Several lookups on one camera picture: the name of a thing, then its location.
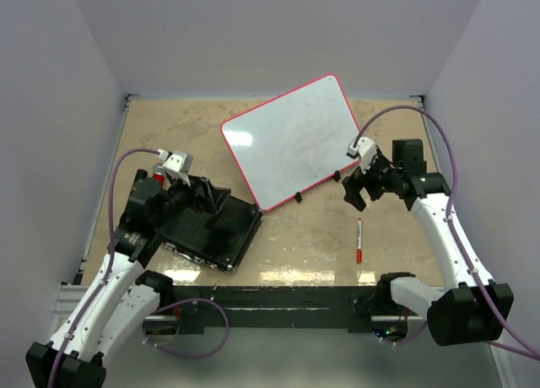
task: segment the robotic arm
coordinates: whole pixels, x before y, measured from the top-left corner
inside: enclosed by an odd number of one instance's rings
[[[441,173],[427,173],[422,141],[393,141],[390,161],[371,139],[362,137],[357,144],[349,144],[347,155],[359,158],[360,164],[343,179],[344,200],[363,211],[363,190],[372,201],[387,192],[399,196],[422,225],[444,280],[440,289],[421,283],[410,273],[385,274],[377,284],[377,300],[389,306],[401,305],[421,316],[441,346],[498,339],[503,327],[485,302],[446,223],[450,188]],[[514,300],[510,286],[495,283],[469,243],[453,207],[451,216],[475,272],[506,319]]]
[[[188,175],[191,155],[159,152],[164,163],[154,167],[153,176],[145,170],[138,170],[135,176],[114,233],[115,256],[108,278],[103,280],[111,261],[106,254],[96,278],[66,322],[46,345],[35,342],[27,352],[26,362],[37,388],[47,386],[59,352],[54,386],[102,386],[105,366],[114,352],[158,309],[160,301],[169,303],[170,278],[144,271],[161,244],[161,226],[186,208],[215,214],[229,196],[229,189]],[[165,177],[170,180],[167,190]],[[70,332],[81,311],[84,314]]]

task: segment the whiteboard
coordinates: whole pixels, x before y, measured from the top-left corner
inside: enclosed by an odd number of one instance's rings
[[[221,132],[257,205],[269,211],[355,164],[346,152],[359,129],[328,74],[230,118]]]

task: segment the black box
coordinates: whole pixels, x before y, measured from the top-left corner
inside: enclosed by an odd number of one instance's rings
[[[161,228],[165,246],[196,264],[234,273],[259,229],[259,208],[229,196],[217,215],[185,209]]]

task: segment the marker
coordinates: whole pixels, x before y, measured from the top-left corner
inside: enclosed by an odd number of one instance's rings
[[[356,263],[362,262],[362,219],[358,218],[358,245],[356,247]]]

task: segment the beige table surface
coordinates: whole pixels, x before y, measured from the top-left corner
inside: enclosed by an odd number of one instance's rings
[[[263,100],[134,100],[121,135],[118,154],[130,148],[179,149],[195,157],[193,175],[207,176],[215,186],[253,202],[220,131],[220,124]],[[359,122],[395,104],[411,100],[350,100]],[[424,141],[428,170],[434,170],[424,123],[410,110],[389,113],[367,132],[392,157],[392,139],[419,137]],[[115,217],[118,221],[136,169],[151,170],[152,155],[127,158],[116,180]],[[162,272],[176,285],[370,285],[386,272],[413,272],[431,285],[441,285],[435,257],[420,226],[402,201],[385,195],[368,202],[359,213],[343,201],[343,186],[327,181],[303,195],[304,201],[286,202],[266,213],[236,274],[198,267],[160,248],[148,269]],[[85,269],[83,284],[97,273],[108,245],[106,208],[102,205]],[[363,220],[364,261],[356,264],[357,219]]]

